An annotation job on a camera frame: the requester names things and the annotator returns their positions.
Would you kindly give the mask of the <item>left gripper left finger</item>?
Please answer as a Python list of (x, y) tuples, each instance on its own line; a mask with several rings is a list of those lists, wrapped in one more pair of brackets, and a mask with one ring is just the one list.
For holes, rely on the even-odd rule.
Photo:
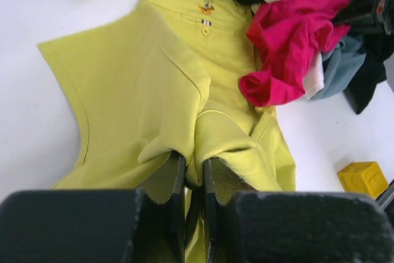
[(1, 203), (2, 262), (183, 262), (185, 160), (134, 189), (36, 190)]

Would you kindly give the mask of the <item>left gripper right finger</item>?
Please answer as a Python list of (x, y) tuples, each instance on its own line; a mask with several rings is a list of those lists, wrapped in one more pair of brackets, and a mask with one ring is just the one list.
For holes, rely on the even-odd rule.
[(392, 262), (393, 227), (370, 197), (258, 192), (206, 160), (207, 262)]

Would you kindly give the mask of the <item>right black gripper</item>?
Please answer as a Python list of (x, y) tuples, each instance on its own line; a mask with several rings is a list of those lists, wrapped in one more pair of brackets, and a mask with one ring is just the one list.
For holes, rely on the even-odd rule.
[(393, 34), (393, 0), (353, 0), (332, 21), (359, 34)]

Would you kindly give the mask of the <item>yellow-green cloth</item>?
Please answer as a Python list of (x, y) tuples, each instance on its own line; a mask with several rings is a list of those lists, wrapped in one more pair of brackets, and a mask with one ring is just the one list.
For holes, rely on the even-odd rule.
[(295, 190), (275, 108), (238, 86), (257, 68), (251, 19), (234, 0), (140, 0), (113, 23), (40, 44), (81, 134), (55, 188), (134, 188), (178, 152), (191, 193), (209, 158), (257, 190)]

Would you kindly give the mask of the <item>black cloth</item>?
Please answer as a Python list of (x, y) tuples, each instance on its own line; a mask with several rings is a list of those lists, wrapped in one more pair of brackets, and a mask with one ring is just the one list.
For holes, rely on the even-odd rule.
[(376, 86), (386, 79), (384, 61), (393, 54), (393, 38), (382, 34), (362, 34), (366, 60), (344, 91), (353, 102), (355, 113), (369, 104)]

